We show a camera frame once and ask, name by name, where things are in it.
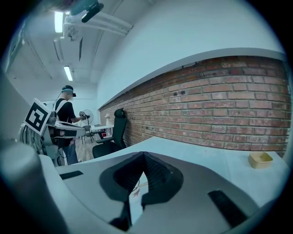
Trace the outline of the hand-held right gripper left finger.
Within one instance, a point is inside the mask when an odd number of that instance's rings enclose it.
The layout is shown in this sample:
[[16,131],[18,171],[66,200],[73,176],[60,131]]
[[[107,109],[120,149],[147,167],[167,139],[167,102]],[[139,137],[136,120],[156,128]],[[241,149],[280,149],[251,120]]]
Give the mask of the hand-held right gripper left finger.
[[95,216],[129,230],[142,214],[139,185],[145,181],[144,159],[136,153],[57,167],[73,196]]

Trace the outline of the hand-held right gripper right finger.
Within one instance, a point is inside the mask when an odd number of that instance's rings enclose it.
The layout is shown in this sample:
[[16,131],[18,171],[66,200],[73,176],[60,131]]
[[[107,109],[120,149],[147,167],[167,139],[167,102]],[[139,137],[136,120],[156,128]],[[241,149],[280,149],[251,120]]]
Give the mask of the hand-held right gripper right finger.
[[144,152],[148,193],[134,234],[222,234],[258,210],[240,188],[202,165]]

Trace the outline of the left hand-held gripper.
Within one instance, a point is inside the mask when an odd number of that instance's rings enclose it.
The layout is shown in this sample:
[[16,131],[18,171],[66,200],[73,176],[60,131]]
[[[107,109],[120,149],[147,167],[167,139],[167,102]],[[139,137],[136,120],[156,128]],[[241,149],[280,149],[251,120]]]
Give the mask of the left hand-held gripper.
[[22,123],[22,142],[34,146],[57,146],[56,138],[78,138],[86,133],[83,127],[58,121],[57,112],[36,98]]

